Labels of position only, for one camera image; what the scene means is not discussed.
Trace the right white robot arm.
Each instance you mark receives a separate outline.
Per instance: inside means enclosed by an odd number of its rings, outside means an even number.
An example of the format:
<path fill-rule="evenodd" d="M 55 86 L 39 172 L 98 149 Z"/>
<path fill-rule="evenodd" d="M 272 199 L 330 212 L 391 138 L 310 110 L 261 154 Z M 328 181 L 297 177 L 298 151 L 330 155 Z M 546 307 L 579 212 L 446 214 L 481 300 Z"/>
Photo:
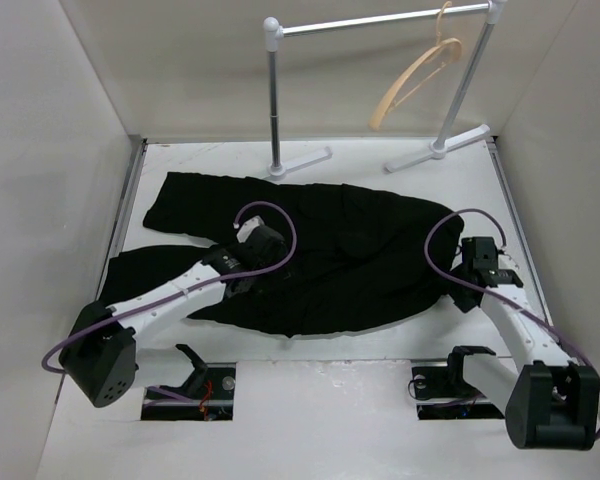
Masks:
<path fill-rule="evenodd" d="M 591 449 L 600 378 L 530 319 L 523 283 L 505 267 L 494 239 L 463 239 L 452 275 L 454 304 L 464 313 L 478 308 L 492 321 L 515 367 L 507 368 L 488 347 L 456 346 L 443 373 L 446 388 L 459 396 L 473 389 L 483 394 L 503 414 L 519 449 Z"/>

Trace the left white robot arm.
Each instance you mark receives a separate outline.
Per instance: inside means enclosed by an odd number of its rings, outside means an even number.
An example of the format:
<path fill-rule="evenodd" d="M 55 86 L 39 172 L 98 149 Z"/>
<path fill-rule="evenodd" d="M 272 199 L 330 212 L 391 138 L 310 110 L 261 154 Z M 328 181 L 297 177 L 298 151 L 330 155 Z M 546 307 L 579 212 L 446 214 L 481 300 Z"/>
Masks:
<path fill-rule="evenodd" d="M 150 343 L 190 314 L 254 290 L 290 258 L 284 237 L 260 217 L 239 226 L 236 238 L 150 291 L 81 310 L 59 362 L 94 407 L 107 407 L 132 388 L 182 402 L 201 393 L 208 367 L 191 347 Z"/>

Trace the beige wooden hanger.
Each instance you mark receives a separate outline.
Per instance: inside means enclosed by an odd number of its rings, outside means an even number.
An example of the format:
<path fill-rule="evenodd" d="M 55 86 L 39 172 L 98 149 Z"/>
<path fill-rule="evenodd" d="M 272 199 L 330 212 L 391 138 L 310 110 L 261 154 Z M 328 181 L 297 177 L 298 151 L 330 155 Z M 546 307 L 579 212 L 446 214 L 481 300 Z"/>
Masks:
<path fill-rule="evenodd" d="M 453 36 L 444 36 L 442 18 L 453 3 L 446 1 L 436 17 L 435 43 L 398 75 L 386 90 L 371 114 L 368 126 L 379 131 L 386 117 L 414 96 L 427 82 L 463 56 L 463 42 Z"/>

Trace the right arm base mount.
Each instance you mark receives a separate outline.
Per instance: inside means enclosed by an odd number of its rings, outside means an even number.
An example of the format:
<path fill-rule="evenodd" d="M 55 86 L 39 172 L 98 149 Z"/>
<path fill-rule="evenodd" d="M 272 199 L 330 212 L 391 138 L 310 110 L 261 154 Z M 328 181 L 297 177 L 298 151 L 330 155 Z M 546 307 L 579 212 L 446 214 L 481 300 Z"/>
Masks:
<path fill-rule="evenodd" d="M 445 361 L 411 364 L 407 392 L 417 418 L 431 420 L 503 420 L 504 415 L 474 387 L 455 384 Z"/>

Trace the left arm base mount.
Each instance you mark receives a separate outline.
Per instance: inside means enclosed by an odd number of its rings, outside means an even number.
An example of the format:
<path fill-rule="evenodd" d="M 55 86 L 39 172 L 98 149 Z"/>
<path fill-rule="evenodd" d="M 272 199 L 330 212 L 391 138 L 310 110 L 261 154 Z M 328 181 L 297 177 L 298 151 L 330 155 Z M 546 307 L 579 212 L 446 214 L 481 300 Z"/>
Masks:
<path fill-rule="evenodd" d="M 194 390 L 185 386 L 148 387 L 142 421 L 232 421 L 236 392 L 236 363 L 211 363 L 202 380 L 194 377 Z"/>

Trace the black trousers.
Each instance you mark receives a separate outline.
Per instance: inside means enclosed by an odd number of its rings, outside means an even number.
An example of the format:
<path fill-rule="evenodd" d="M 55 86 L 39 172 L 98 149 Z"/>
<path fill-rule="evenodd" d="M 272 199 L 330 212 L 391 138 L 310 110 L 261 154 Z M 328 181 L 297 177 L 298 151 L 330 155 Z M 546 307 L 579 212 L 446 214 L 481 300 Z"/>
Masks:
<path fill-rule="evenodd" d="M 147 229 L 230 243 L 242 207 L 297 249 L 283 272 L 198 318 L 287 337 L 359 332 L 400 321 L 444 294 L 462 219 L 438 203 L 351 185 L 276 185 L 171 172 Z"/>

